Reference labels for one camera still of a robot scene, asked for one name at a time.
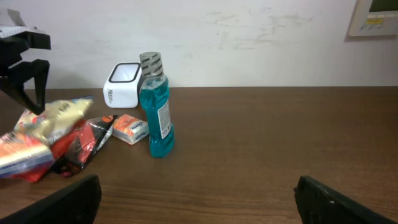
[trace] snack bag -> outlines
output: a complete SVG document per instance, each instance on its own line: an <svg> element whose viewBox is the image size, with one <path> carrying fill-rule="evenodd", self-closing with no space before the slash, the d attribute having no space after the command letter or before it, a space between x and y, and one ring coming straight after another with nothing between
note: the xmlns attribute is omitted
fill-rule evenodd
<svg viewBox="0 0 398 224"><path fill-rule="evenodd" d="M65 157L56 163L55 171L68 177L84 169L112 135L112 124L117 117L111 115L89 119L70 144Z"/></svg>
<svg viewBox="0 0 398 224"><path fill-rule="evenodd" d="M0 177L20 174L54 162L51 150L37 138L7 133L0 138Z"/></svg>
<svg viewBox="0 0 398 224"><path fill-rule="evenodd" d="M63 157L63 155L68 151L70 144L75 140L75 138L79 135L80 128L86 123L84 119L79 120L73 126L72 131L69 132L67 135L56 141L51 146L51 152L53 158L55 160ZM13 175L12 178L21 178L25 179L29 182L37 182L39 181L45 173L51 168L53 164L44 164L42 166L38 166L33 170L28 172L24 172L21 174Z"/></svg>
<svg viewBox="0 0 398 224"><path fill-rule="evenodd" d="M72 126L81 119L93 103L92 99L56 100L46 103L45 111L36 115L25 110L14 130L29 133L51 146L69 133Z"/></svg>

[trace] yellow snack bag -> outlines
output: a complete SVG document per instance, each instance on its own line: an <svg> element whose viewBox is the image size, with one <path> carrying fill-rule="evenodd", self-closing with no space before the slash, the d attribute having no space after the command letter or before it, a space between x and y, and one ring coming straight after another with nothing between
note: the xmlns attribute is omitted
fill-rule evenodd
<svg viewBox="0 0 398 224"><path fill-rule="evenodd" d="M36 115L25 110L14 130L29 133L51 146L69 133L72 126L84 117L92 99L56 100L45 104L45 111Z"/></svg>

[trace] thermostat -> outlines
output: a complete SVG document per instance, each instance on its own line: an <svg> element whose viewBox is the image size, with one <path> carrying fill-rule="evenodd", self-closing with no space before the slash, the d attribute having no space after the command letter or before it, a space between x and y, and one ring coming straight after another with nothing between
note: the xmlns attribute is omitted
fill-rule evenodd
<svg viewBox="0 0 398 224"><path fill-rule="evenodd" d="M358 0L348 34L397 35L398 0Z"/></svg>
<svg viewBox="0 0 398 224"><path fill-rule="evenodd" d="M143 81L139 62L115 65L103 88L106 105L110 108L136 107Z"/></svg>

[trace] soap box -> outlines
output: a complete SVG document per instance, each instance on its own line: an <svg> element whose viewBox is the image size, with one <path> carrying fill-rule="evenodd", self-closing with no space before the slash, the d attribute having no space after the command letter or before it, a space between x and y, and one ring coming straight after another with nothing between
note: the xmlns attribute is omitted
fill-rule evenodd
<svg viewBox="0 0 398 224"><path fill-rule="evenodd" d="M128 114L120 116L113 123L112 135L129 144L135 144L148 134L148 123Z"/></svg>

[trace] display screen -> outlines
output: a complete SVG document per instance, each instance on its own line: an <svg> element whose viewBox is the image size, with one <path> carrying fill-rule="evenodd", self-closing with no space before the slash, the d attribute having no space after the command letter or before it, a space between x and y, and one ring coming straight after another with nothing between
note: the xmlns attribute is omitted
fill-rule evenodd
<svg viewBox="0 0 398 224"><path fill-rule="evenodd" d="M398 11L398 0L373 0L369 12Z"/></svg>

